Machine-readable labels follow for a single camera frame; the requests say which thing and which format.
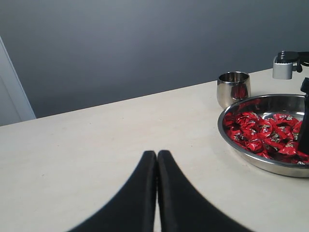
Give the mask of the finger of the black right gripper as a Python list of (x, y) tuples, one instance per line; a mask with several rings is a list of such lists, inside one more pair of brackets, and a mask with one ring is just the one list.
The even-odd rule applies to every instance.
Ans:
[(297, 140), (298, 150), (308, 155), (309, 154), (309, 78), (308, 77), (305, 77), (304, 81), (302, 82), (300, 90), (305, 93), (305, 99), (304, 99), (305, 111), (300, 132), (298, 134), (298, 140)]

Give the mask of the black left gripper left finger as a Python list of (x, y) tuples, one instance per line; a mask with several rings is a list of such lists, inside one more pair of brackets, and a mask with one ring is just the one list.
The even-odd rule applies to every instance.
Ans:
[(156, 154), (145, 151), (108, 203), (72, 232), (152, 232), (156, 207)]

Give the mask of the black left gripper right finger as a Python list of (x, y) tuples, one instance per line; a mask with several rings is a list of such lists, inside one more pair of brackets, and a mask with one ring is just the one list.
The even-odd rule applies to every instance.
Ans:
[(190, 183), (168, 150), (157, 156), (157, 189), (163, 232), (249, 232)]

